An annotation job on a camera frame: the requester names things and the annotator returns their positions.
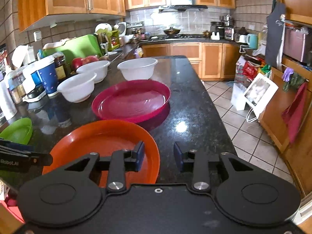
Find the green plastic bowl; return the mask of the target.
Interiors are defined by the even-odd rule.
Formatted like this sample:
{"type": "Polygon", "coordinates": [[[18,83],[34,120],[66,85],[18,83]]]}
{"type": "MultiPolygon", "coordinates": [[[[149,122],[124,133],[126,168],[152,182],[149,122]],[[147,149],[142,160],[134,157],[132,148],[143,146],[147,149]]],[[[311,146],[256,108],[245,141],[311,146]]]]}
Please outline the green plastic bowl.
{"type": "Polygon", "coordinates": [[[21,118],[10,124],[1,132],[1,138],[18,144],[27,145],[33,132],[32,121],[21,118]]]}

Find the red snack bag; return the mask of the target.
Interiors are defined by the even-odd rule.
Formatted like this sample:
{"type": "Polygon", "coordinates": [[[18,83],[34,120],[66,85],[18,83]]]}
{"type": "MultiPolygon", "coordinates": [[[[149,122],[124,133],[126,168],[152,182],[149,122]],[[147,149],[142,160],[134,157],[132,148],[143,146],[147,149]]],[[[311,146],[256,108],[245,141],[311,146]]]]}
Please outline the red snack bag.
{"type": "Polygon", "coordinates": [[[256,66],[246,61],[243,66],[243,75],[247,77],[250,81],[253,81],[258,74],[258,69],[256,66]]]}

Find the red hanging towel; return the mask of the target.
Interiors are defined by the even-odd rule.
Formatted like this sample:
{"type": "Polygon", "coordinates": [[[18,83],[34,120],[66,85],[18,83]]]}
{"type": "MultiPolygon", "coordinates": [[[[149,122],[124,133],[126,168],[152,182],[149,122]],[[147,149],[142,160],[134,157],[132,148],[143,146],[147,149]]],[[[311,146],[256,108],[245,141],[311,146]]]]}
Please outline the red hanging towel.
{"type": "Polygon", "coordinates": [[[289,141],[291,144],[294,143],[301,125],[301,119],[306,102],[307,86],[308,83],[304,82],[299,87],[293,102],[281,114],[283,121],[287,125],[289,141]]]}

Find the orange plastic plate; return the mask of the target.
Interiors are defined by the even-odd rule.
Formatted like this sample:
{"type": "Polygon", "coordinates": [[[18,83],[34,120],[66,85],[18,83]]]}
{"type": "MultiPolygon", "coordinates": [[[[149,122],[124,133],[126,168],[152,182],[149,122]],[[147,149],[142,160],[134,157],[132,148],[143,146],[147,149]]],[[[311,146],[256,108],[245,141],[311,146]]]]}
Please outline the orange plastic plate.
{"type": "Polygon", "coordinates": [[[132,150],[139,141],[144,142],[144,161],[139,172],[126,173],[126,185],[155,184],[160,169],[156,142],[141,126],[121,120],[89,123],[63,137],[50,152],[53,163],[45,166],[42,173],[47,174],[91,152],[103,157],[116,150],[132,150]]]}

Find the green cutting board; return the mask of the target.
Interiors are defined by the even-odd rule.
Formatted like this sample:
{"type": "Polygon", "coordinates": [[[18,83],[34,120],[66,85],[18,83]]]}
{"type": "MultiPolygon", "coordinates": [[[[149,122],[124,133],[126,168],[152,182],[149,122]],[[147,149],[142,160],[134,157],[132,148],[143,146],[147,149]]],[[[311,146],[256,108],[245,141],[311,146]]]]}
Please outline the green cutting board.
{"type": "Polygon", "coordinates": [[[62,52],[68,62],[71,62],[74,58],[102,56],[98,39],[93,34],[87,34],[73,39],[64,39],[54,43],[47,43],[43,47],[44,57],[50,56],[56,52],[62,52]]]}

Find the black wok on stove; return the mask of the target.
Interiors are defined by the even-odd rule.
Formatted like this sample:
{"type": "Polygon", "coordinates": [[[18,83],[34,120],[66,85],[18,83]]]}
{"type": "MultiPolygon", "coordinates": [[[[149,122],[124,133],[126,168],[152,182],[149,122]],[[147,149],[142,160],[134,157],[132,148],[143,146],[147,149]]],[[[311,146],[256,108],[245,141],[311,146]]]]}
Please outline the black wok on stove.
{"type": "Polygon", "coordinates": [[[164,32],[167,36],[174,36],[174,35],[177,35],[177,34],[180,33],[180,29],[170,27],[170,28],[168,28],[168,29],[165,29],[163,32],[164,32]]]}

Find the range hood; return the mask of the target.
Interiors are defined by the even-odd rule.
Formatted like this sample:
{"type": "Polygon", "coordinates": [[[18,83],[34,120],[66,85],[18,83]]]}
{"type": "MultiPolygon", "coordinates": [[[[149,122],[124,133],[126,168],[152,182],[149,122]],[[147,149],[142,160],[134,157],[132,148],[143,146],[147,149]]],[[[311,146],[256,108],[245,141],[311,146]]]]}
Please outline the range hood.
{"type": "Polygon", "coordinates": [[[164,12],[185,12],[187,10],[201,11],[208,9],[206,5],[164,5],[159,6],[159,13],[164,12]]]}

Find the green dish rack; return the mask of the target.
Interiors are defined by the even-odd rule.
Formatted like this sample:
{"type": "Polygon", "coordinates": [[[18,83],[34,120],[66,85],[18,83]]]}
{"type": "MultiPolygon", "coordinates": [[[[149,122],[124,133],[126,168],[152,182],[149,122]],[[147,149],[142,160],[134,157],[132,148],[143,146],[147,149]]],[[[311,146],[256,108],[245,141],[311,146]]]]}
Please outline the green dish rack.
{"type": "Polygon", "coordinates": [[[99,29],[95,33],[97,35],[100,46],[103,47],[104,49],[107,49],[108,51],[114,51],[115,49],[118,49],[121,46],[118,30],[109,31],[106,28],[99,29]]]}

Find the red apple left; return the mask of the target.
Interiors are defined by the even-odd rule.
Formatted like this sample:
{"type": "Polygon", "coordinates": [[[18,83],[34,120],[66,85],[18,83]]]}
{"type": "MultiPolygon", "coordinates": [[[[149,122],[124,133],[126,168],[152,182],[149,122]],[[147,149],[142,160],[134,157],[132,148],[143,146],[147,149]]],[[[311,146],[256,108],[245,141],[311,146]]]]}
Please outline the red apple left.
{"type": "Polygon", "coordinates": [[[73,71],[76,71],[82,65],[83,65],[83,58],[74,58],[71,62],[71,68],[73,71]]]}

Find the white tray with items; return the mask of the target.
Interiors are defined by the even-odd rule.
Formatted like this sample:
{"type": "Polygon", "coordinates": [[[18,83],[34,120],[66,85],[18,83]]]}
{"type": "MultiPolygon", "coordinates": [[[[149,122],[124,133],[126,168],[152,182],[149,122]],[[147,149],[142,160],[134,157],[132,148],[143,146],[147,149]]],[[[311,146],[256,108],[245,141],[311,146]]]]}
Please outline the white tray with items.
{"type": "Polygon", "coordinates": [[[40,101],[46,95],[44,88],[35,88],[29,94],[22,98],[23,102],[34,103],[40,101]]]}

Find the dark hanging apron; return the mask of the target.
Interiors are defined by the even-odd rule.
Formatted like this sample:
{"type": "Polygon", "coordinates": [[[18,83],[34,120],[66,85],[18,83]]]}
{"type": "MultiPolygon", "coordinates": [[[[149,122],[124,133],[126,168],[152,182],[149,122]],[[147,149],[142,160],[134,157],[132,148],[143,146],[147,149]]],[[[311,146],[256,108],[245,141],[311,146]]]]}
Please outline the dark hanging apron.
{"type": "Polygon", "coordinates": [[[273,0],[272,12],[267,17],[267,44],[265,61],[268,65],[282,70],[282,55],[285,40],[286,5],[284,0],[273,0]]]}

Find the dark sauce jar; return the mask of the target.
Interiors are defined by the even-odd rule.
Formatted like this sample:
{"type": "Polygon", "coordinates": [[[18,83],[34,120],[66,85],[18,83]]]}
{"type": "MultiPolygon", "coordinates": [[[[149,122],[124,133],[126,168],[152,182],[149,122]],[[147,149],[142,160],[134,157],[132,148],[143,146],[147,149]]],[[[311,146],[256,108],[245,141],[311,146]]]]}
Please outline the dark sauce jar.
{"type": "Polygon", "coordinates": [[[52,56],[54,57],[57,78],[59,81],[63,81],[67,77],[66,71],[65,71],[65,65],[66,65],[65,56],[61,52],[56,52],[52,54],[52,56]]]}

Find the red apple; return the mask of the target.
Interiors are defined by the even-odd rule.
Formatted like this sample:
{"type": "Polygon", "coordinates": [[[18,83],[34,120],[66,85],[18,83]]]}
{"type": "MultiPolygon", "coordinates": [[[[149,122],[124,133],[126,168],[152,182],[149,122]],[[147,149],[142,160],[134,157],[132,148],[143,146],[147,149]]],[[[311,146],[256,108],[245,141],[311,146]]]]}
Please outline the red apple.
{"type": "Polygon", "coordinates": [[[99,61],[97,56],[87,56],[86,58],[83,59],[82,64],[86,65],[96,61],[99,61]]]}
{"type": "Polygon", "coordinates": [[[83,65],[83,58],[74,58],[71,62],[71,68],[73,71],[76,71],[82,65],[83,65]]]}

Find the magenta plastic plate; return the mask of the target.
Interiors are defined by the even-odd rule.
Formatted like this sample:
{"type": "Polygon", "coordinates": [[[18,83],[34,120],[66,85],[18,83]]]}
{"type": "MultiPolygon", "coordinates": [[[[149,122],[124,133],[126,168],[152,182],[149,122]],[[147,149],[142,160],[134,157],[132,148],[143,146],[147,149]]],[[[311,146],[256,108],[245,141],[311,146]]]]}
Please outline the magenta plastic plate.
{"type": "Polygon", "coordinates": [[[100,92],[91,108],[102,120],[119,119],[137,124],[162,112],[170,96],[169,87],[159,81],[124,81],[100,92]]]}

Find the white rice cooker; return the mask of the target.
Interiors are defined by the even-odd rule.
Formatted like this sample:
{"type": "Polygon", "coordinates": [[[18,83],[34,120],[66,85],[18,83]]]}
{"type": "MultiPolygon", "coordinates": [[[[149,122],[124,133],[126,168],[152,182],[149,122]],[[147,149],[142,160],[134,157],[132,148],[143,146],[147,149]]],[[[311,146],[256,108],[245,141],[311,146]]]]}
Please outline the white rice cooker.
{"type": "Polygon", "coordinates": [[[119,32],[119,36],[124,36],[126,34],[126,30],[127,30],[127,23],[126,22],[118,22],[118,32],[119,32]]]}

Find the teal electric kettle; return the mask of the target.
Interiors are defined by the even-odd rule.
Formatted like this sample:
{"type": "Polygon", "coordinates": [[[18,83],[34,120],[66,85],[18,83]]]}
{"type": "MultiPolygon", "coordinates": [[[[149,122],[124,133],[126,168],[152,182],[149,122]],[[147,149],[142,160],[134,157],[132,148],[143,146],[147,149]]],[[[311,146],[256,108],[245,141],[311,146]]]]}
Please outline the teal electric kettle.
{"type": "Polygon", "coordinates": [[[258,36],[256,34],[248,34],[246,36],[246,42],[250,49],[258,48],[258,36]]]}

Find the white plastic bowl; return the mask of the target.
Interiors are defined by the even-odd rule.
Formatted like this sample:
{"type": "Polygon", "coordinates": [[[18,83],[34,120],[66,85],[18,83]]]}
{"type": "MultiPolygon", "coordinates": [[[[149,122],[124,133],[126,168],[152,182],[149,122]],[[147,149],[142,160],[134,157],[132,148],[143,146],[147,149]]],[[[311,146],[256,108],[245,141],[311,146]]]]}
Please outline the white plastic bowl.
{"type": "Polygon", "coordinates": [[[95,78],[95,83],[99,83],[99,82],[102,82],[104,78],[107,76],[109,65],[110,65],[110,62],[108,60],[95,61],[95,62],[88,63],[86,65],[80,66],[76,70],[76,72],[78,74],[94,72],[97,74],[95,78]]]}
{"type": "Polygon", "coordinates": [[[158,60],[155,58],[139,58],[121,62],[117,69],[127,81],[148,80],[152,77],[158,60]]]}
{"type": "Polygon", "coordinates": [[[95,88],[95,72],[74,75],[63,81],[57,91],[71,103],[80,103],[88,99],[95,88]]]}

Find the white picture box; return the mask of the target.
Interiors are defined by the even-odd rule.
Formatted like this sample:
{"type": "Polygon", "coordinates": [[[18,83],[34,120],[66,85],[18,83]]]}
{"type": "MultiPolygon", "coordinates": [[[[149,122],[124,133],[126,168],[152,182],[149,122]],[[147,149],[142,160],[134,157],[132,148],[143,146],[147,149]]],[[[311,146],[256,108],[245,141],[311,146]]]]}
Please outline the white picture box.
{"type": "Polygon", "coordinates": [[[244,92],[244,97],[256,118],[260,117],[278,88],[273,81],[263,74],[257,74],[254,78],[244,92]]]}

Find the red apple right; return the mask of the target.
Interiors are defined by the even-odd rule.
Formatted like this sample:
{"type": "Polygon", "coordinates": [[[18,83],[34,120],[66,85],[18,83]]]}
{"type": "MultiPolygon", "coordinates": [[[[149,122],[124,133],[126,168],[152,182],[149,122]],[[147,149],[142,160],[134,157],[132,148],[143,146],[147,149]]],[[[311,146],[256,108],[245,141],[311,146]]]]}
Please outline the red apple right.
{"type": "Polygon", "coordinates": [[[96,61],[99,61],[97,56],[87,56],[86,58],[83,59],[82,64],[86,65],[96,61]]]}

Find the blue paper cup white lid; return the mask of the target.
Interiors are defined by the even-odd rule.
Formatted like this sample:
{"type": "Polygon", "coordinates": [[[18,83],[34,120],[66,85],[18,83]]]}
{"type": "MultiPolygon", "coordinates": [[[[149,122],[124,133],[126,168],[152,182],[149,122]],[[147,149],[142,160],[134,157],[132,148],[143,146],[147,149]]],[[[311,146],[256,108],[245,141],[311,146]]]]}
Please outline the blue paper cup white lid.
{"type": "Polygon", "coordinates": [[[58,93],[58,77],[53,56],[47,56],[34,63],[34,68],[37,71],[39,78],[42,81],[43,87],[49,97],[58,93]]]}

